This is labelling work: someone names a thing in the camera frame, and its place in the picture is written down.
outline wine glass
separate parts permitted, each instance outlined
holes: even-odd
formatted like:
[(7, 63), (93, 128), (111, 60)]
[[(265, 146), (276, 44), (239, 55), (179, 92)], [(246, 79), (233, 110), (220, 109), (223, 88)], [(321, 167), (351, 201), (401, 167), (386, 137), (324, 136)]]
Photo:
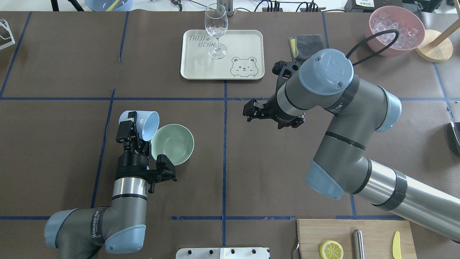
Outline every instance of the wine glass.
[(207, 33), (217, 38), (217, 45), (209, 48), (209, 55), (215, 59), (221, 59), (227, 55), (227, 47), (219, 43), (219, 38), (227, 32), (229, 21), (225, 7), (221, 4), (210, 4), (206, 7), (204, 26)]

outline pink bowl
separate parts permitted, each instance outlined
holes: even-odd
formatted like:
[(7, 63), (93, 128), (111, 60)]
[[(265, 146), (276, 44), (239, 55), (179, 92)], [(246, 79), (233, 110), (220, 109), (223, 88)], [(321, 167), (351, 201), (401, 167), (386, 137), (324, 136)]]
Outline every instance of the pink bowl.
[[(404, 23), (405, 27), (409, 29), (417, 29), (419, 32), (416, 36), (417, 42), (414, 44), (413, 48), (397, 49), (389, 47), (384, 52), (380, 53), (380, 55), (386, 57), (396, 57), (415, 49), (422, 43), (423, 39), (425, 38), (425, 27), (423, 26), (422, 21), (420, 21), (420, 19), (411, 11), (398, 6), (384, 6), (375, 10), (369, 18), (369, 25), (366, 28), (366, 38), (373, 34), (371, 29), (371, 22), (374, 21), (383, 12), (391, 15), (393, 20), (396, 22)], [(374, 52), (377, 52), (385, 47), (385, 44), (383, 44), (383, 42), (381, 42), (378, 38), (368, 41), (368, 45)]]

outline bear illustration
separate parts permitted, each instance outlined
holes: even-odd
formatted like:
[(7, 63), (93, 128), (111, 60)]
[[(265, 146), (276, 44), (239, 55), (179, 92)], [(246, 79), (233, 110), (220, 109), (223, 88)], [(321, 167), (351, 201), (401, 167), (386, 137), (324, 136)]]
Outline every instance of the bear illustration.
[(230, 73), (233, 77), (255, 77), (259, 70), (256, 66), (256, 58), (249, 57), (248, 59), (240, 59), (234, 57), (231, 59), (233, 66), (231, 67)]

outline robotic arm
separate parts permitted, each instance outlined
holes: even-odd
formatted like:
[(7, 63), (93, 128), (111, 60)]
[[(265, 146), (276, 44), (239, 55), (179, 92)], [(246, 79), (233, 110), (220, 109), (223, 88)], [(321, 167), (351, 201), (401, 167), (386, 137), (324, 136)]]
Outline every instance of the robotic arm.
[(136, 111), (121, 118), (116, 141), (123, 144), (124, 153), (118, 158), (112, 205), (60, 211), (46, 223), (46, 244), (59, 249), (59, 258), (96, 259), (103, 245), (108, 253), (133, 253), (142, 248), (147, 189), (153, 193), (156, 183), (177, 181), (175, 167), (166, 155), (158, 155), (156, 169), (149, 169), (150, 139), (143, 139), (142, 129), (141, 136), (138, 132), (138, 124), (147, 119), (139, 119)]
[(372, 205), (460, 241), (460, 200), (364, 157), (372, 134), (388, 130), (401, 115), (400, 100), (354, 74), (345, 55), (323, 49), (303, 64), (277, 62), (275, 94), (255, 99), (243, 115), (271, 118), (278, 128), (297, 128), (304, 112), (321, 106), (334, 114), (306, 176), (315, 191), (335, 200), (347, 192)]

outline light blue bowl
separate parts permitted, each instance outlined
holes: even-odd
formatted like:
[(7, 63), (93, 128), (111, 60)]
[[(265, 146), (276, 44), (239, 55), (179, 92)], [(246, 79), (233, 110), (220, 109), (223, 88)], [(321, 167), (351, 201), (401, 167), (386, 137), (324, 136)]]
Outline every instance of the light blue bowl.
[[(86, 5), (93, 11), (104, 12), (115, 0), (85, 0)], [(132, 0), (120, 0), (112, 11), (131, 11)]]

